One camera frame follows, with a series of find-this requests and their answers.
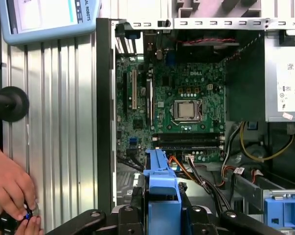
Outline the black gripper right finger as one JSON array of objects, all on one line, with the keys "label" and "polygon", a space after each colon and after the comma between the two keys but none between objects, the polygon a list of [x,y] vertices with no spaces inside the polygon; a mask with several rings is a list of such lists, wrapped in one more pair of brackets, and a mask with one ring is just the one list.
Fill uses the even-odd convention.
[{"label": "black gripper right finger", "polygon": [[183,235],[281,235],[273,229],[240,212],[228,210],[216,217],[202,206],[191,205],[186,193],[182,199]]}]

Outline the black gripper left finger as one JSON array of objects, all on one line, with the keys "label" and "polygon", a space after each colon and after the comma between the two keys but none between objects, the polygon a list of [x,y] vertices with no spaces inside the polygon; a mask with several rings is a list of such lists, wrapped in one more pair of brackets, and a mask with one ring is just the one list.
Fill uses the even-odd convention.
[{"label": "black gripper left finger", "polygon": [[129,205],[113,208],[110,214],[98,209],[87,210],[49,235],[143,235],[143,192],[135,187]]}]

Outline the person's right hand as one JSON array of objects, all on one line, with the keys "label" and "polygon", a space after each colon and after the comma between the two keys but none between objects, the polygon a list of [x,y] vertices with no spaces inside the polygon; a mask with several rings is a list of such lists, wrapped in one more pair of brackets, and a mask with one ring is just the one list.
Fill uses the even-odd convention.
[{"label": "person's right hand", "polygon": [[41,218],[33,216],[29,220],[22,221],[15,235],[44,235],[44,231],[41,229]]}]

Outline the person's left hand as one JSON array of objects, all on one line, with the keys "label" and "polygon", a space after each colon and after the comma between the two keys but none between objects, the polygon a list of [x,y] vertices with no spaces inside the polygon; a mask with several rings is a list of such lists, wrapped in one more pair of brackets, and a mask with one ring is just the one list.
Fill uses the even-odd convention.
[{"label": "person's left hand", "polygon": [[33,210],[36,208],[35,199],[30,176],[0,150],[0,211],[20,221],[26,214],[24,203]]}]

